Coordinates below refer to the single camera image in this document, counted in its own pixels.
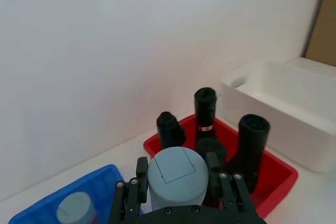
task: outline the screw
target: screw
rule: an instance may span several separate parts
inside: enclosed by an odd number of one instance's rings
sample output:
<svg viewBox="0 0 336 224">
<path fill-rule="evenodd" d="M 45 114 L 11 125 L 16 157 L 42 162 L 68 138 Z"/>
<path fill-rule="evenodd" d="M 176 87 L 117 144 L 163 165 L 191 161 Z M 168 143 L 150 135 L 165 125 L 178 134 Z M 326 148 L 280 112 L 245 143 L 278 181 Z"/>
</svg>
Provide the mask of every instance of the screw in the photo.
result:
<svg viewBox="0 0 336 224">
<path fill-rule="evenodd" d="M 124 186 L 124 183 L 123 182 L 118 182 L 117 183 L 117 187 L 123 187 Z"/>
<path fill-rule="evenodd" d="M 170 215 L 173 211 L 172 211 L 171 208 L 167 207 L 167 208 L 164 209 L 163 212 L 164 212 L 165 215 Z"/>
<path fill-rule="evenodd" d="M 236 179 L 241 179 L 241 175 L 240 174 L 235 174 L 235 178 Z"/>
<path fill-rule="evenodd" d="M 193 206 L 192 208 L 191 208 L 191 212 L 193 212 L 193 213 L 198 213 L 199 212 L 199 208 L 198 208 L 198 206 Z"/>
</svg>

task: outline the white plastic box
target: white plastic box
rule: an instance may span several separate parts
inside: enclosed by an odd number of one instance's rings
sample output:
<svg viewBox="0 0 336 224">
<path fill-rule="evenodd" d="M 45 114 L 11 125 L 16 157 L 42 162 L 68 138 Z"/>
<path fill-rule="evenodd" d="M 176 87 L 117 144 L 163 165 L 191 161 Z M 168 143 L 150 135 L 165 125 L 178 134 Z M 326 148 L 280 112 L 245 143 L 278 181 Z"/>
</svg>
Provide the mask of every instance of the white plastic box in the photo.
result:
<svg viewBox="0 0 336 224">
<path fill-rule="evenodd" d="M 248 113 L 271 124 L 268 145 L 316 172 L 336 164 L 336 79 L 262 61 L 222 78 L 221 114 L 237 125 Z"/>
</svg>

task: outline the tray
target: tray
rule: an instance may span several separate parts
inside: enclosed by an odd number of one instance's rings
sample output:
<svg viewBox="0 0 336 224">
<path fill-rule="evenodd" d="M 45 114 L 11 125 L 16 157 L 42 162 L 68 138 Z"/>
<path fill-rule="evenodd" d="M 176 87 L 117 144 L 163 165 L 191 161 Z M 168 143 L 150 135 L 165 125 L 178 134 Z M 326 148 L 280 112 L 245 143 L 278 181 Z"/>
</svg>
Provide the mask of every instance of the tray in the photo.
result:
<svg viewBox="0 0 336 224">
<path fill-rule="evenodd" d="M 195 115 L 188 116 L 180 121 L 184 127 L 186 142 L 184 147 L 195 149 Z M 237 152 L 238 133 L 215 119 L 215 129 L 218 140 L 225 145 L 228 151 L 227 161 Z M 143 144 L 145 150 L 153 157 L 161 150 L 159 137 L 154 135 Z M 281 161 L 268 151 L 264 152 L 260 167 L 259 183 L 251 195 L 258 214 L 265 218 L 289 193 L 298 178 L 297 171 Z"/>
<path fill-rule="evenodd" d="M 87 193 L 98 213 L 98 223 L 108 222 L 115 183 L 123 180 L 114 165 L 104 166 L 36 202 L 14 216 L 9 224 L 60 224 L 56 218 L 59 204 L 70 194 Z"/>
</svg>

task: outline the white wall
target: white wall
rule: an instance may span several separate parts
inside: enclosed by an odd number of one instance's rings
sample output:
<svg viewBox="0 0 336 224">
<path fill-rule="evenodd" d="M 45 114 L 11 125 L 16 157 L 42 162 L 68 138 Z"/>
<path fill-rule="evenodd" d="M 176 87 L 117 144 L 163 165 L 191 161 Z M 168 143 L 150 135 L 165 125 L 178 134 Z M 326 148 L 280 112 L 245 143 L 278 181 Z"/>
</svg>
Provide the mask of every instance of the white wall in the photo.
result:
<svg viewBox="0 0 336 224">
<path fill-rule="evenodd" d="M 0 199 L 299 56 L 317 0 L 0 0 Z"/>
</svg>

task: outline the white table surface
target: white table surface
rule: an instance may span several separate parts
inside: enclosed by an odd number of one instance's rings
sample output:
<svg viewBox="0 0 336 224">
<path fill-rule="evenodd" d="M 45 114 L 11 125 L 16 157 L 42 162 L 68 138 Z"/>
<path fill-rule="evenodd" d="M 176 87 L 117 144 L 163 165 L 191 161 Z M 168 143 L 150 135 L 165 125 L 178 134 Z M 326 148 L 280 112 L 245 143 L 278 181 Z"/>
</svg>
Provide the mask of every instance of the white table surface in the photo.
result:
<svg viewBox="0 0 336 224">
<path fill-rule="evenodd" d="M 190 114 L 192 112 L 180 116 L 179 119 Z M 138 157 L 149 157 L 143 149 L 143 142 L 155 133 L 156 129 L 150 130 L 1 201 L 0 223 L 8 223 L 12 216 L 36 201 L 104 165 L 115 164 L 124 178 L 135 176 Z M 313 173 L 269 148 L 267 150 L 293 166 L 299 172 L 299 178 L 289 195 L 269 214 L 266 222 L 268 224 L 336 223 L 336 175 Z"/>
</svg>

